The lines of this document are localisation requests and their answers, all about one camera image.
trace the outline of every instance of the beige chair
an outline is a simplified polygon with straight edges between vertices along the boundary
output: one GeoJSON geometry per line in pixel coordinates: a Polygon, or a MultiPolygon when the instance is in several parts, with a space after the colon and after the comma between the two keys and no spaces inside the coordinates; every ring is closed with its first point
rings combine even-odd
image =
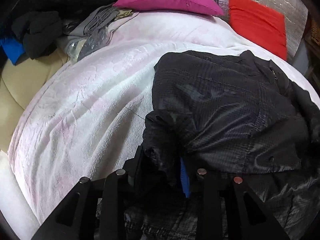
{"type": "Polygon", "coordinates": [[[8,151],[12,134],[32,98],[68,56],[56,49],[49,56],[27,59],[14,66],[7,60],[0,77],[0,149],[8,151]]]}

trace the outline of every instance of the screw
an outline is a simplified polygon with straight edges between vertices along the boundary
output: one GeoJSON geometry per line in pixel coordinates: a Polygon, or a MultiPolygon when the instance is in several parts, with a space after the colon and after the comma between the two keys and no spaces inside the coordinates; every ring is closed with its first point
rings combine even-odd
{"type": "Polygon", "coordinates": [[[233,178],[233,181],[236,183],[236,184],[241,184],[243,182],[243,179],[241,177],[234,177],[233,178]]]}
{"type": "Polygon", "coordinates": [[[205,169],[198,169],[197,170],[197,173],[199,174],[199,175],[205,175],[205,174],[207,174],[207,171],[205,170],[205,169]]]}
{"type": "Polygon", "coordinates": [[[87,183],[89,180],[90,180],[90,179],[87,178],[87,177],[82,177],[82,178],[79,179],[79,182],[82,183],[82,184],[84,184],[84,183],[87,183]]]}
{"type": "Polygon", "coordinates": [[[116,174],[121,176],[121,175],[124,175],[125,174],[125,170],[124,169],[119,169],[116,171],[116,174]]]}

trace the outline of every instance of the magenta cushion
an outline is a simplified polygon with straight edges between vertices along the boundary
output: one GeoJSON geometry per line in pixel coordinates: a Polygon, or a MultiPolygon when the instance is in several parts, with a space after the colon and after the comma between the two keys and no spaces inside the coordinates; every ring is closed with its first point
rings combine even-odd
{"type": "Polygon", "coordinates": [[[180,10],[206,15],[223,15],[214,0],[118,0],[114,6],[138,11],[180,10]]]}

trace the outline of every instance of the white and pink blanket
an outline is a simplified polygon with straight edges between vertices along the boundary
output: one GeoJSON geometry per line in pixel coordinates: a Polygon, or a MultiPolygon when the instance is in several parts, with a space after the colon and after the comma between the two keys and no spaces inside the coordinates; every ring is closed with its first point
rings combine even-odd
{"type": "Polygon", "coordinates": [[[248,49],[273,60],[320,106],[296,69],[215,17],[140,13],[114,32],[107,47],[65,64],[25,110],[8,151],[40,224],[80,177],[103,178],[134,156],[145,115],[152,111],[153,67],[162,55],[196,50],[237,56],[248,49]]]}

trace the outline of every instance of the pillow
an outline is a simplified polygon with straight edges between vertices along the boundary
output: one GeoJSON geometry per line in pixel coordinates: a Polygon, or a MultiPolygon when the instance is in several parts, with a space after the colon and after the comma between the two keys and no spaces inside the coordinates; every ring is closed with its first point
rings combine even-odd
{"type": "Polygon", "coordinates": [[[118,0],[114,6],[138,11],[180,10],[206,15],[223,15],[214,0],[118,0]]]}
{"type": "Polygon", "coordinates": [[[283,14],[253,0],[229,0],[229,14],[236,33],[287,60],[283,14]]]}

